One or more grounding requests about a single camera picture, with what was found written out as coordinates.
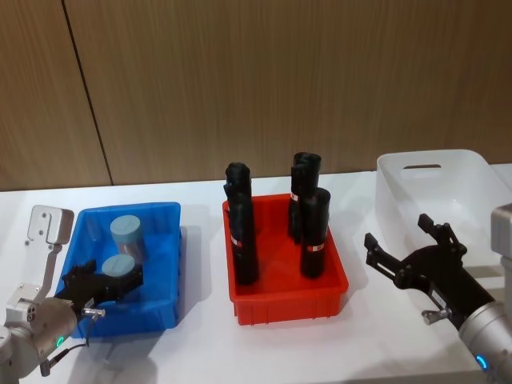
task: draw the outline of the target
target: blue plastic bin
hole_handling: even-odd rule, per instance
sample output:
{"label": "blue plastic bin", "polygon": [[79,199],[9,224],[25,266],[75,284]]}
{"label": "blue plastic bin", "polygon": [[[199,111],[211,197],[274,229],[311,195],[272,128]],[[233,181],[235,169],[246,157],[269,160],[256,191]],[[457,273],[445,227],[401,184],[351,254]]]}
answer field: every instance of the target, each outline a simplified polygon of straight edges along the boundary
{"label": "blue plastic bin", "polygon": [[[106,310],[107,316],[98,320],[90,334],[92,338],[158,332],[178,324],[180,210],[176,202],[157,202],[80,212],[57,292],[64,288],[62,276],[73,266],[96,260],[96,272],[101,273],[103,262],[118,253],[110,223],[119,216],[133,214],[141,220],[148,257],[143,265],[142,286],[120,302],[98,306]],[[82,320],[72,337],[84,338],[89,321]]]}

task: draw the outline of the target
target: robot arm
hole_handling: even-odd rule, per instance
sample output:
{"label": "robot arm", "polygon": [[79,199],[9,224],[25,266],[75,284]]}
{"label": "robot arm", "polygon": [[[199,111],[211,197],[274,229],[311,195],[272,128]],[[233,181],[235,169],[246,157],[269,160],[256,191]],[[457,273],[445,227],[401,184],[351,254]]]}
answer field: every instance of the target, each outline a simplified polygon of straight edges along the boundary
{"label": "robot arm", "polygon": [[7,304],[6,323],[0,326],[0,383],[18,384],[38,366],[43,376],[69,350],[48,357],[73,333],[85,316],[105,316],[95,307],[119,300],[140,286],[142,267],[120,278],[96,274],[96,263],[75,266],[63,277],[65,287],[47,298],[55,261],[62,245],[70,240],[73,212],[48,206],[32,209],[25,241],[28,268]]}
{"label": "robot arm", "polygon": [[[491,221],[492,249],[503,255],[507,283],[509,278],[512,280],[512,269],[507,269],[512,266],[512,205],[494,210]],[[366,234],[366,264],[393,280],[399,289],[411,288],[427,294],[438,310],[424,310],[425,323],[447,318],[487,373],[488,381],[511,384],[512,322],[505,305],[495,301],[464,270],[462,256],[467,249],[458,242],[448,223],[435,225],[422,214],[418,226],[434,238],[436,246],[416,250],[399,261],[382,250],[371,234]],[[508,295],[507,300],[512,301],[512,296]]]}

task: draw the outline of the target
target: red plastic bin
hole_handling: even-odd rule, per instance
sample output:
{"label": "red plastic bin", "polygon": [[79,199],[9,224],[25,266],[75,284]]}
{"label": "red plastic bin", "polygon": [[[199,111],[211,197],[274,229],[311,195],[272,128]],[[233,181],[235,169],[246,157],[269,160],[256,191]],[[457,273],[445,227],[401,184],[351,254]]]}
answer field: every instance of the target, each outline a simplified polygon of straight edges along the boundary
{"label": "red plastic bin", "polygon": [[349,283],[330,230],[326,239],[325,271],[319,278],[300,273],[300,245],[288,236],[288,194],[253,198],[259,280],[244,286],[235,282],[227,202],[224,211],[230,299],[238,324],[282,322],[336,316]]}

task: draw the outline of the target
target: white table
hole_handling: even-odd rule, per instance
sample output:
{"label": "white table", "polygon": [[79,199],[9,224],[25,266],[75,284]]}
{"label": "white table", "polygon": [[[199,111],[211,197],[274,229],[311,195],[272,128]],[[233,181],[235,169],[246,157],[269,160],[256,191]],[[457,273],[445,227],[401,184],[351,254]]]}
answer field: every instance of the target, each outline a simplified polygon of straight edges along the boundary
{"label": "white table", "polygon": [[[496,166],[512,186],[512,165]],[[374,217],[375,172],[329,174],[330,228],[350,288],[339,316],[239,326],[228,296],[222,228],[223,182],[187,182],[34,190],[0,194],[0,303],[21,281],[23,242],[33,205],[80,210],[95,206],[176,201],[186,233],[184,313],[163,334],[140,334],[70,352],[48,378],[38,370],[23,384],[177,384],[306,382],[484,382],[448,321],[426,326],[435,309],[415,291],[401,291],[365,264],[363,238],[386,246]],[[253,180],[253,194],[290,190],[289,178]],[[66,256],[58,256],[52,293]],[[0,313],[0,323],[5,320]],[[65,346],[77,341],[69,339]]]}

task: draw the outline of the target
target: black cylinder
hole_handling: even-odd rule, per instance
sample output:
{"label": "black cylinder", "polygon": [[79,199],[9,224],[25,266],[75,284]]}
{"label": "black cylinder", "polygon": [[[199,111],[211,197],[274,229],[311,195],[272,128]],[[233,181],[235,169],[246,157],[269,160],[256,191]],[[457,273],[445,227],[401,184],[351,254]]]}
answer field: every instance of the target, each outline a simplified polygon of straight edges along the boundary
{"label": "black cylinder", "polygon": [[301,215],[298,201],[313,195],[318,185],[322,158],[317,154],[299,152],[291,168],[291,194],[288,206],[288,235],[295,244],[301,242]]}
{"label": "black cylinder", "polygon": [[252,201],[236,193],[228,197],[228,204],[235,280],[237,284],[252,284],[259,278]]}
{"label": "black cylinder", "polygon": [[250,189],[250,169],[241,162],[232,162],[226,168],[226,184],[224,191],[227,197],[235,194],[244,194],[251,196]]}
{"label": "black cylinder", "polygon": [[319,277],[325,268],[329,202],[330,193],[323,188],[316,188],[312,196],[300,199],[301,274],[308,278]]}

